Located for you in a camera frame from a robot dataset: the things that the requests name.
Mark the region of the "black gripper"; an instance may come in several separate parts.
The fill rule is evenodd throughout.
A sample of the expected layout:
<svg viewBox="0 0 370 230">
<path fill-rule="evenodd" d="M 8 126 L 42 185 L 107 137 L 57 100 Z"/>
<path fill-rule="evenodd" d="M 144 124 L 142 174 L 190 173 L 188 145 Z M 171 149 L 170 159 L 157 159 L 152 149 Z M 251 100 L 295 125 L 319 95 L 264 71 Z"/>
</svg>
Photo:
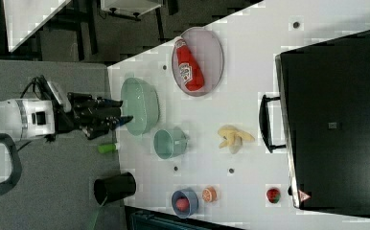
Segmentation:
<svg viewBox="0 0 370 230">
<path fill-rule="evenodd" d="M 109 129 L 124 126 L 132 116 L 110 117 L 105 111 L 110 107 L 121 107 L 122 101 L 93 98 L 89 94 L 70 92 L 66 100 L 54 100 L 55 134 L 66 134 L 81 130 L 88 140 L 109 132 Z"/>
</svg>

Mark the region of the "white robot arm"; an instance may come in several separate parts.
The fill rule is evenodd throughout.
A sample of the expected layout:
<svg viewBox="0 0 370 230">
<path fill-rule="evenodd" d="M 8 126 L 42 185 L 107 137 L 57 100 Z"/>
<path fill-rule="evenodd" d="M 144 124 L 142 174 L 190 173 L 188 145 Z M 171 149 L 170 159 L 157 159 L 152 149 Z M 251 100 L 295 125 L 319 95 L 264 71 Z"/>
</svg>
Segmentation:
<svg viewBox="0 0 370 230">
<path fill-rule="evenodd" d="M 10 175 L 0 182 L 0 196 L 14 188 L 22 174 L 16 144 L 80 129 L 93 140 L 132 120 L 121 112 L 121 101 L 68 93 L 40 99 L 10 99 L 0 102 L 0 153 L 10 158 Z"/>
</svg>

